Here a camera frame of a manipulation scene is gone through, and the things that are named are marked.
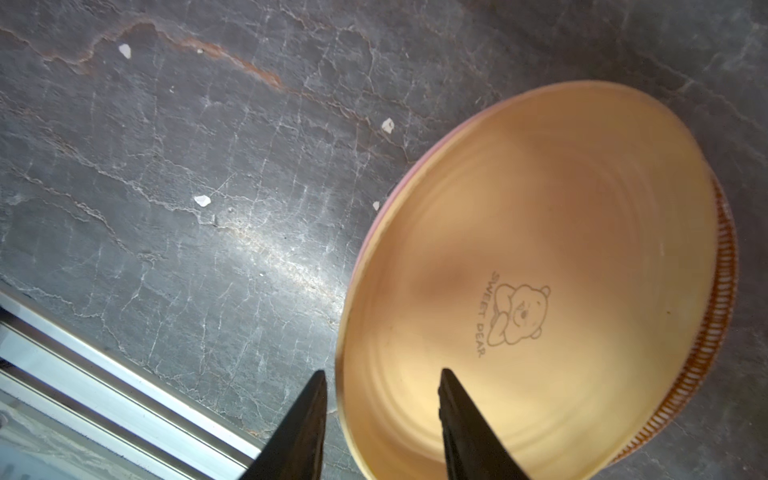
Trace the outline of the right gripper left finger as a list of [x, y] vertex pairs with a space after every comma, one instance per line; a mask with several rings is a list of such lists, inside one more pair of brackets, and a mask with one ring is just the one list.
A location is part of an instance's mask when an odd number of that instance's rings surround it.
[[326, 374], [317, 370], [240, 479], [320, 479], [327, 400]]

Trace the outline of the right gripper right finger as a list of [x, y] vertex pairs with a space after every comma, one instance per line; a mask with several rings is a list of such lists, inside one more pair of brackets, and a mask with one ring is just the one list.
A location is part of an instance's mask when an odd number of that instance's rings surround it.
[[441, 372], [438, 394], [449, 479], [529, 480], [448, 368]]

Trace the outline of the yellow bear plate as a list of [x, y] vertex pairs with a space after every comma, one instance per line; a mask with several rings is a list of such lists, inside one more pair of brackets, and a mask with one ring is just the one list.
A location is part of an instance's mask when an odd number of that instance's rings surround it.
[[713, 283], [711, 171], [666, 106], [612, 83], [513, 98], [452, 134], [355, 268], [336, 380], [371, 479], [446, 475], [452, 370], [535, 479], [587, 479], [658, 409]]

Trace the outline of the patterned orange-rim plate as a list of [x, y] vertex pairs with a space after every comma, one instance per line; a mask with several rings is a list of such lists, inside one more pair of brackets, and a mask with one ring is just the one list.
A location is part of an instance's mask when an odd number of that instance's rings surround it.
[[692, 400], [712, 369], [733, 318], [739, 281], [739, 252], [735, 221], [725, 192], [715, 175], [718, 231], [714, 278], [707, 309], [689, 355], [664, 400], [632, 440], [610, 461], [615, 464], [638, 451], [671, 424]]

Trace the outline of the pink plate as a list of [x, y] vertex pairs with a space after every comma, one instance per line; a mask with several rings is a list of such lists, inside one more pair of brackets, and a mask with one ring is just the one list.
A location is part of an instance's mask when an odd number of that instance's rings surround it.
[[486, 117], [496, 114], [498, 111], [506, 107], [507, 101], [498, 102], [480, 112], [473, 115], [469, 119], [465, 120], [437, 143], [435, 143], [429, 150], [427, 150], [405, 173], [405, 175], [392, 187], [386, 200], [381, 203], [380, 208], [377, 210], [377, 214], [369, 228], [362, 246], [357, 255], [354, 268], [352, 270], [349, 288], [352, 288], [356, 277], [363, 270], [363, 265], [366, 262], [366, 256], [372, 251], [373, 245], [376, 242], [376, 236], [379, 231], [385, 226], [390, 210], [395, 210], [398, 199], [406, 195], [408, 188], [418, 183], [418, 178], [425, 169], [428, 169], [433, 160], [437, 158], [449, 145], [455, 142], [455, 140], [465, 134], [474, 127], [475, 124], [482, 122]]

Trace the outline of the aluminium front rail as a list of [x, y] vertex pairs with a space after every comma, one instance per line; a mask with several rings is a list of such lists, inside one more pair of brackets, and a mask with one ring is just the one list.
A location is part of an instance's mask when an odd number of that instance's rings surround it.
[[260, 452], [2, 285], [2, 478], [238, 479]]

